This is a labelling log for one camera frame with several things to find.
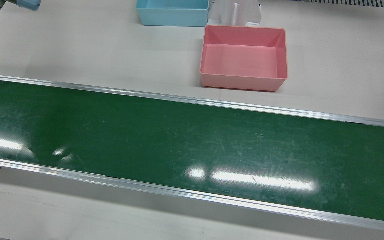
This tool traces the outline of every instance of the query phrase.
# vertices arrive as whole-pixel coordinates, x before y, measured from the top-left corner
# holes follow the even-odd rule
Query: pink plastic container
[[[206,87],[277,91],[288,78],[285,30],[207,25],[201,56]]]

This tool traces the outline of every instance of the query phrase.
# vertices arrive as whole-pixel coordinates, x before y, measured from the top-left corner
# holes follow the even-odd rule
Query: white table
[[[262,25],[287,32],[277,92],[203,87],[203,28],[142,26],[132,0],[6,4],[0,75],[384,120],[384,8],[261,2]]]

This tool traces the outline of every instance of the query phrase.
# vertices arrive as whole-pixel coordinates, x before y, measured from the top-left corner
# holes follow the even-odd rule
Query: light blue plastic container
[[[208,0],[137,0],[143,25],[205,26]]]

